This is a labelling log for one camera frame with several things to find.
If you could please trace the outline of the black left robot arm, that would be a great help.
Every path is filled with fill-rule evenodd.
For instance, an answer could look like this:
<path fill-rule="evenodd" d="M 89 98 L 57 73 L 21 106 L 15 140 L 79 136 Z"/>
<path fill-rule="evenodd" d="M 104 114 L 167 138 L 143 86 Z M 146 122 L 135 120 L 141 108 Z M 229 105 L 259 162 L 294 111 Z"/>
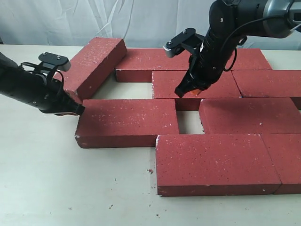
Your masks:
<path fill-rule="evenodd" d="M 16 62 L 0 55 L 0 93 L 37 108 L 44 114 L 82 115 L 85 107 L 64 91 L 62 71 L 70 69 L 69 59 L 44 52 L 40 63 Z"/>

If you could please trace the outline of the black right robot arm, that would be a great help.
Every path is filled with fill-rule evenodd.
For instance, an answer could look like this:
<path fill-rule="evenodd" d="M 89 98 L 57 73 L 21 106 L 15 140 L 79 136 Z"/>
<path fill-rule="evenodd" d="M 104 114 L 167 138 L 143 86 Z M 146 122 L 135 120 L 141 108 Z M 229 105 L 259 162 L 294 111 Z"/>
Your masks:
<path fill-rule="evenodd" d="M 182 98 L 191 91 L 207 90 L 237 59 L 237 47 L 249 36 L 283 39 L 301 30 L 299 0 L 216 0 L 209 10 L 209 28 L 205 36 L 187 28 L 170 40 L 171 55 L 190 52 L 189 68 L 175 94 Z"/>

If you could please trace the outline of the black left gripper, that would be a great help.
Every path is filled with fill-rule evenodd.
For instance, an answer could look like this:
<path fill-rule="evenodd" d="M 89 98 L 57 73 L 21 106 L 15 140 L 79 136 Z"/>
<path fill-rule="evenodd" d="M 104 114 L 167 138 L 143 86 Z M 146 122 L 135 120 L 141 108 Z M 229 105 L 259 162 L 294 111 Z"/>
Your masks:
<path fill-rule="evenodd" d="M 85 110 L 82 100 L 76 93 L 66 93 L 64 78 L 54 79 L 48 75 L 24 72 L 21 81 L 21 101 L 39 109 L 42 113 L 56 116 L 81 116 Z"/>

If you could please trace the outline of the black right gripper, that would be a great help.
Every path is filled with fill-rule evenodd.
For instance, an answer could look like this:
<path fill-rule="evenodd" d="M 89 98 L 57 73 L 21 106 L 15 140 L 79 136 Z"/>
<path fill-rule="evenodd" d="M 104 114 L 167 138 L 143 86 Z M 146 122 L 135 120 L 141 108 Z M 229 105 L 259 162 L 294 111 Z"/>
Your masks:
<path fill-rule="evenodd" d="M 209 29 L 199 48 L 198 56 L 193 58 L 189 71 L 174 93 L 178 97 L 184 97 L 189 92 L 194 97 L 199 96 L 203 92 L 202 89 L 208 89 L 219 80 L 237 45 L 236 36 L 218 36 Z"/>

